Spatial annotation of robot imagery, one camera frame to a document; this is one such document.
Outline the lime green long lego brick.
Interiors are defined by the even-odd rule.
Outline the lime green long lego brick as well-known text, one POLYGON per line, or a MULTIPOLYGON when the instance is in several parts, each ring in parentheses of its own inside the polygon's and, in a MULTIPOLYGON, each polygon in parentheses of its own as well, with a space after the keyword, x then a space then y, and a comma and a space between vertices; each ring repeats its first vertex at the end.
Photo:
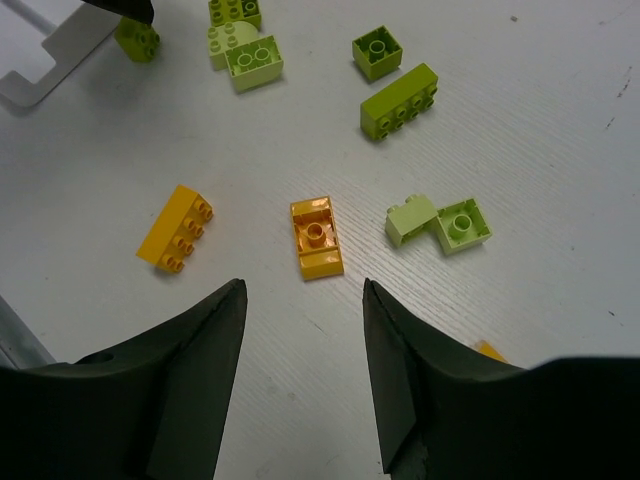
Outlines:
POLYGON ((427 64, 417 65, 361 104, 361 130, 372 141, 400 130, 433 106, 438 80, 427 64))

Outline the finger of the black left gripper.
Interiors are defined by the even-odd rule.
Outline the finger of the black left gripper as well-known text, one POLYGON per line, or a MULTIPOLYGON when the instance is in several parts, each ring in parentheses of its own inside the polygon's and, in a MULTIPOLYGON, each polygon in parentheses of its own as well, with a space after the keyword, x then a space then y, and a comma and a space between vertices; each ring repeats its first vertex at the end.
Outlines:
POLYGON ((154 7, 151 0, 83 0, 105 11, 109 11, 134 21, 151 25, 154 7))

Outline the lime green small lego brick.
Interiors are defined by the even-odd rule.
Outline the lime green small lego brick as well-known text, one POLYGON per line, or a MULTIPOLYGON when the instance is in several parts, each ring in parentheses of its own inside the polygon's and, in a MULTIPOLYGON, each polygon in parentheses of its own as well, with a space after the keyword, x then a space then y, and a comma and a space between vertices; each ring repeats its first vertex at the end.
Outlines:
POLYGON ((161 38, 151 25, 122 17, 114 38, 134 62, 149 63, 159 49, 161 38))

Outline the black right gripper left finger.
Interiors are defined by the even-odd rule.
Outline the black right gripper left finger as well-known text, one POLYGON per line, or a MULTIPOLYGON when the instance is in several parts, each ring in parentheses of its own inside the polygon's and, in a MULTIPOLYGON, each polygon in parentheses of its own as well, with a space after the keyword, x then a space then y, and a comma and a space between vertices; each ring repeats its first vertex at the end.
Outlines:
POLYGON ((74 363, 1 366, 5 479, 210 479, 244 336, 234 279, 74 363))

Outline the lime green upside-down square lego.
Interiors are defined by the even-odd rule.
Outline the lime green upside-down square lego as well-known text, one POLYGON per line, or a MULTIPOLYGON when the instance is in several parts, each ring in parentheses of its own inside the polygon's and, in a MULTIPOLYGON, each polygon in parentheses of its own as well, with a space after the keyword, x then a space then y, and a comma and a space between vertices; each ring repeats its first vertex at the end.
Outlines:
POLYGON ((403 48, 384 25, 352 41, 354 62, 369 83, 396 70, 402 61, 403 48))

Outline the lime green curved studded lego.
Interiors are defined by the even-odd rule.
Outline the lime green curved studded lego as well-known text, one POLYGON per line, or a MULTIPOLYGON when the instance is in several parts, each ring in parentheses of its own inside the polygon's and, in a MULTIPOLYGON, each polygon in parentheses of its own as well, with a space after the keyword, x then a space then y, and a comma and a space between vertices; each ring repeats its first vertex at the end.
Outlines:
POLYGON ((258 0, 210 0, 208 10, 211 25, 245 21, 261 29, 262 15, 258 0))

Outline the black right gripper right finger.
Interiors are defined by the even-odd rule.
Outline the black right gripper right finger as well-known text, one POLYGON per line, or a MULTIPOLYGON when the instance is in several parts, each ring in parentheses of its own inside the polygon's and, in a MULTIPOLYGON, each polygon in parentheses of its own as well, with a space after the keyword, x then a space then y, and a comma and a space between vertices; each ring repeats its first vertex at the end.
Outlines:
POLYGON ((635 479, 639 361, 531 369, 419 319, 378 282, 364 333, 383 471, 394 479, 635 479))

